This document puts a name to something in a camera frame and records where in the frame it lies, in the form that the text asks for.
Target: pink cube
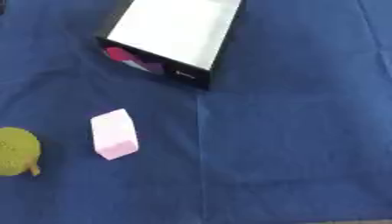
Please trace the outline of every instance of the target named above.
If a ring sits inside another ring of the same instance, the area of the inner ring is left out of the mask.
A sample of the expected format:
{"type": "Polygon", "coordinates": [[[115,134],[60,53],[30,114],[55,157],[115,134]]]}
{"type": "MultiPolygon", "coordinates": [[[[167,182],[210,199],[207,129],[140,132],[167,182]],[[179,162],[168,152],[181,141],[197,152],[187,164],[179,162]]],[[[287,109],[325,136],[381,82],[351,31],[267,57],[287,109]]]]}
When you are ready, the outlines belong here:
{"type": "Polygon", "coordinates": [[[125,109],[118,109],[91,119],[96,153],[107,160],[138,150],[135,125],[125,109]]]}

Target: box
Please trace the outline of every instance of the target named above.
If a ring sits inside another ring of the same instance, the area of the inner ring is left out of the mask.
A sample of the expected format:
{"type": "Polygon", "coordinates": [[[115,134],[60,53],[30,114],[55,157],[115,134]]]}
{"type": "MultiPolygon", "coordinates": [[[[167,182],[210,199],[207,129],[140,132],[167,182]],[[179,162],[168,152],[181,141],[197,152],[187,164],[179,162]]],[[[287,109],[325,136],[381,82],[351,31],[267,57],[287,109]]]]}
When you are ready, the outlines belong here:
{"type": "Polygon", "coordinates": [[[208,88],[242,0],[118,0],[98,31],[130,66],[208,88]]]}

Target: blue fabric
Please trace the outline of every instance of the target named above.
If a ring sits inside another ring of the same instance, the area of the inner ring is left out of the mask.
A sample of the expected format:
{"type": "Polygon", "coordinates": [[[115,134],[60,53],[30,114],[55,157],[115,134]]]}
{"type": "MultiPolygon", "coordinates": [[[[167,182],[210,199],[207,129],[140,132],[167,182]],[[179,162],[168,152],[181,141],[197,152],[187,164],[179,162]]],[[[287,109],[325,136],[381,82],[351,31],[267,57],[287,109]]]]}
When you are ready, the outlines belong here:
{"type": "Polygon", "coordinates": [[[258,224],[392,217],[390,0],[248,0],[212,91],[108,59],[110,0],[10,0],[0,125],[42,175],[0,178],[7,224],[258,224]],[[107,162],[89,119],[125,108],[141,150],[107,162]]]}

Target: foam cube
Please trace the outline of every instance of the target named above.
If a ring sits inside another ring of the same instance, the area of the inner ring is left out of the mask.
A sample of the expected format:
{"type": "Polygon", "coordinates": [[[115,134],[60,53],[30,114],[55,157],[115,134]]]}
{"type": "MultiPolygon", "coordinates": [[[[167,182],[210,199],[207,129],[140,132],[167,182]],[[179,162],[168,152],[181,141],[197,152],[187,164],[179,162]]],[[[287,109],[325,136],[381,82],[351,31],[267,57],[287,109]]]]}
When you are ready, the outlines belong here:
{"type": "Polygon", "coordinates": [[[107,160],[138,151],[135,125],[125,109],[118,109],[91,119],[94,149],[107,160]]]}

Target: textured ball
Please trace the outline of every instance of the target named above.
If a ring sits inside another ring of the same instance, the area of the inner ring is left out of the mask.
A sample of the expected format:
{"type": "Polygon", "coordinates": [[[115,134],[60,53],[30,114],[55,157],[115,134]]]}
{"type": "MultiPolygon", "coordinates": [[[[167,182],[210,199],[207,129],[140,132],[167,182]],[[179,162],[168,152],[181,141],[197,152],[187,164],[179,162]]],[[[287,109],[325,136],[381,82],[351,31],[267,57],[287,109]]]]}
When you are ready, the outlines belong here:
{"type": "Polygon", "coordinates": [[[11,127],[0,129],[0,176],[15,176],[27,170],[39,175],[40,154],[39,140],[31,132],[11,127]]]}

